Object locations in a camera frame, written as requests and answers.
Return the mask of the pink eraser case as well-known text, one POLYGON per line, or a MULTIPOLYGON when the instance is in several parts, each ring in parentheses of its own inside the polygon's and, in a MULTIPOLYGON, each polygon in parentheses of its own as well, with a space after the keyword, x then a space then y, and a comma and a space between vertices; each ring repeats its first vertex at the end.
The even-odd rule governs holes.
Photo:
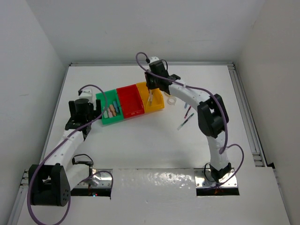
POLYGON ((107 110, 107 116, 108 118, 112 118, 113 117, 113 114, 110 110, 107 110))

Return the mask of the orange eraser case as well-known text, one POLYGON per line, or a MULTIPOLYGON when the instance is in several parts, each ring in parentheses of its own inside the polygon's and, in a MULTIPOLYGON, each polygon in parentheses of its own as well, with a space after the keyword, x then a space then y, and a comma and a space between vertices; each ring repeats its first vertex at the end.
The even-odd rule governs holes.
POLYGON ((112 104, 109 105, 109 110, 112 112, 112 114, 113 114, 114 117, 117 116, 115 108, 114 108, 114 106, 112 104))

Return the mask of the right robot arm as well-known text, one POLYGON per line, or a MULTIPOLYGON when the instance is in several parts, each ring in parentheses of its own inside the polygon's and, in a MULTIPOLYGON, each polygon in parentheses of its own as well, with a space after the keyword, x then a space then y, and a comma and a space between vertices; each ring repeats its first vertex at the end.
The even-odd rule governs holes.
POLYGON ((158 88, 196 110, 199 129, 208 140, 210 174, 215 182, 219 182, 231 170, 231 163, 225 153, 229 118, 221 96, 187 87, 179 76, 169 75, 158 57, 146 59, 146 62, 149 69, 145 70, 145 78, 149 90, 158 88))

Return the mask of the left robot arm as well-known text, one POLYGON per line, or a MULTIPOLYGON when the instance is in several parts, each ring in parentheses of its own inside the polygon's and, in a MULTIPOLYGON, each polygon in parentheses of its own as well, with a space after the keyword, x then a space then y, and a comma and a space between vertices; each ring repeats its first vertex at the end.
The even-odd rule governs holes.
POLYGON ((101 118, 102 104, 93 104, 88 98, 69 101, 70 119, 53 154, 46 156, 43 165, 29 169, 30 205, 65 206, 71 190, 90 173, 87 163, 71 165, 77 148, 91 131, 92 121, 101 118))

